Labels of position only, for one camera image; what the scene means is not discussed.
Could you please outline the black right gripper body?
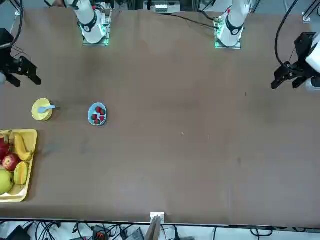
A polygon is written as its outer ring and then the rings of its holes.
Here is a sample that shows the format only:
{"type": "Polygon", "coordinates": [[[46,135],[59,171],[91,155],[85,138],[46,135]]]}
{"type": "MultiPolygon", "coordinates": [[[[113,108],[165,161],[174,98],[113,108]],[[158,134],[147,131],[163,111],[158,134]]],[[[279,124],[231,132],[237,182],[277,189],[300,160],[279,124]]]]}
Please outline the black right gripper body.
{"type": "Polygon", "coordinates": [[[0,74],[18,74],[23,75],[22,58],[16,58],[11,55],[12,46],[10,43],[14,37],[5,28],[0,29],[0,45],[9,44],[9,47],[0,49],[0,74]]]}

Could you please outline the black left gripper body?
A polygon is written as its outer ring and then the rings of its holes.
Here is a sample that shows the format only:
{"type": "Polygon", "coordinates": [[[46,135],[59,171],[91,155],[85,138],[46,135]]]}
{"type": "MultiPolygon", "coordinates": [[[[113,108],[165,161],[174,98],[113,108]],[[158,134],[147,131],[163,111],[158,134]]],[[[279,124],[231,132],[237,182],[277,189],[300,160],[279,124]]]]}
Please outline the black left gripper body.
{"type": "Polygon", "coordinates": [[[302,77],[314,75],[315,71],[306,62],[306,58],[312,49],[315,35],[315,32],[302,32],[301,35],[294,41],[297,61],[290,65],[292,76],[302,77]]]}

